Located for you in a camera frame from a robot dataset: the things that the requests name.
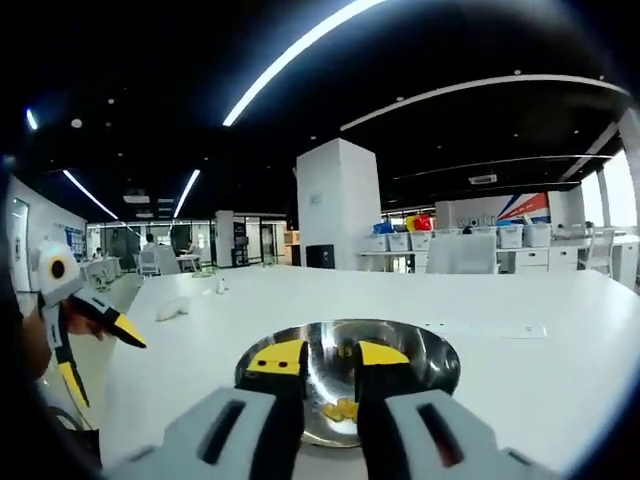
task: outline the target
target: white storage bin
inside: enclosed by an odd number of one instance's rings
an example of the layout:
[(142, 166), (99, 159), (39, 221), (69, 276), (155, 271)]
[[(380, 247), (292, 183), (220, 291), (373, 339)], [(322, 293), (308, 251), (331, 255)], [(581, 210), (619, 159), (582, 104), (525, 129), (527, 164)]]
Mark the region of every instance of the white storage bin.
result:
[(431, 232), (416, 231), (410, 232), (411, 249), (414, 252), (428, 252), (431, 244)]
[(369, 252), (388, 252), (389, 239), (387, 235), (372, 234), (366, 237), (367, 251)]
[(523, 225), (499, 227), (500, 248), (522, 248)]
[(524, 242), (527, 247), (548, 247), (551, 245), (551, 225), (536, 223), (524, 227)]
[(407, 252), (411, 250), (409, 244), (409, 233), (389, 233), (389, 251), (391, 252)]

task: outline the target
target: linear led light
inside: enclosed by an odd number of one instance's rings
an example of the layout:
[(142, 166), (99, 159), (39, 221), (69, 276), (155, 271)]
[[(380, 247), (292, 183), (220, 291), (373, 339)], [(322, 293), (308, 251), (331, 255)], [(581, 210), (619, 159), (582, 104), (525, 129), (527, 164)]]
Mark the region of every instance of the linear led light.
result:
[(89, 197), (93, 203), (95, 203), (96, 205), (98, 205), (102, 210), (104, 210), (105, 212), (107, 212), (112, 218), (114, 218), (115, 220), (118, 220), (118, 217), (116, 216), (115, 213), (113, 213), (111, 210), (109, 210), (107, 207), (105, 207), (104, 205), (102, 205), (97, 199), (96, 197), (94, 197), (93, 195), (91, 195), (91, 193), (89, 192), (89, 190), (87, 190), (86, 188), (84, 188), (84, 186), (78, 181), (76, 180), (76, 177), (74, 177), (73, 175), (71, 175), (71, 172), (69, 172), (69, 170), (63, 170), (62, 173), (64, 173), (66, 175), (66, 177), (71, 180), (71, 182), (78, 187), (78, 189), (84, 193), (87, 197)]
[(178, 206), (176, 207), (176, 211), (173, 212), (173, 218), (176, 218), (178, 216), (178, 214), (180, 213), (180, 209), (182, 208), (182, 204), (184, 203), (185, 198), (187, 198), (187, 195), (189, 195), (189, 191), (191, 190), (191, 187), (193, 187), (193, 184), (196, 181), (196, 178), (198, 178), (198, 175), (200, 175), (200, 170), (194, 170), (193, 173), (191, 174), (191, 178), (189, 179), (189, 182), (187, 183), (187, 186), (184, 187), (184, 192), (182, 192), (182, 196), (180, 197), (180, 201), (178, 202)]
[(368, 10), (371, 7), (376, 6), (379, 3), (386, 0), (356, 0), (355, 2), (347, 5), (342, 10), (338, 10), (329, 18), (323, 20), (318, 25), (304, 34), (297, 42), (291, 45), (282, 55), (280, 55), (275, 62), (262, 72), (262, 75), (253, 82), (253, 85), (245, 92), (240, 101), (231, 110), (227, 118), (224, 119), (222, 124), (225, 127), (230, 127), (238, 119), (240, 114), (247, 108), (247, 105), (260, 93), (260, 91), (269, 83), (273, 77), (280, 73), (284, 67), (286, 67), (294, 58), (304, 52), (307, 48), (313, 45), (317, 40), (329, 33), (334, 28), (342, 25), (350, 18), (355, 17), (359, 13)]
[(30, 108), (27, 108), (27, 121), (29, 122), (29, 126), (31, 127), (31, 130), (38, 129), (38, 122), (36, 122), (36, 118), (33, 116), (33, 113), (31, 113)]

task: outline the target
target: human hand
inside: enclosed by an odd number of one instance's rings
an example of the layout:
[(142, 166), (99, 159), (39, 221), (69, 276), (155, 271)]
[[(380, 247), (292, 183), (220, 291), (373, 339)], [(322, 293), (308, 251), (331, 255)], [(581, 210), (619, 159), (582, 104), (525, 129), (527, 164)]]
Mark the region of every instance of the human hand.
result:
[(67, 319), (67, 331), (74, 335), (93, 335), (102, 341), (109, 335), (104, 328), (74, 310), (68, 300), (64, 300), (61, 308)]

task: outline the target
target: white chair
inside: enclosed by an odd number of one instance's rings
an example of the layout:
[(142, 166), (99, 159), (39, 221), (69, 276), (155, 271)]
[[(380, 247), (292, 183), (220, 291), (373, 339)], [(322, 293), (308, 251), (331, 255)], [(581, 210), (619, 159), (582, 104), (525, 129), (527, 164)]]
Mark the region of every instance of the white chair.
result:
[(158, 245), (154, 249), (158, 269), (162, 275), (174, 275), (180, 273), (180, 266), (173, 248), (169, 245)]
[(160, 269), (156, 262), (156, 254), (153, 250), (140, 252), (140, 274), (145, 277), (160, 275)]
[(456, 240), (462, 235), (442, 235), (431, 239), (427, 273), (454, 273)]
[(138, 275), (142, 275), (142, 273), (140, 273), (140, 254), (139, 253), (134, 253), (133, 254), (133, 261), (136, 264), (136, 273)]
[(496, 236), (492, 233), (460, 235), (455, 241), (454, 273), (495, 274)]
[(589, 250), (586, 258), (578, 259), (578, 263), (586, 270), (594, 269), (600, 271), (607, 270), (607, 275), (611, 277), (611, 256), (613, 254), (613, 241), (616, 232), (613, 228), (595, 230), (591, 234)]

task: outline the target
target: blue object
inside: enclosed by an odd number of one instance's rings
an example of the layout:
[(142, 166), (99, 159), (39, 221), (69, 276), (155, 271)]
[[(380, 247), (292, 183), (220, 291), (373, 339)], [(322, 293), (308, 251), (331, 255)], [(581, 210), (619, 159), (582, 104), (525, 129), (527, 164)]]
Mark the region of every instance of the blue object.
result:
[(376, 223), (373, 226), (373, 233), (381, 235), (383, 233), (393, 233), (393, 225), (388, 222)]

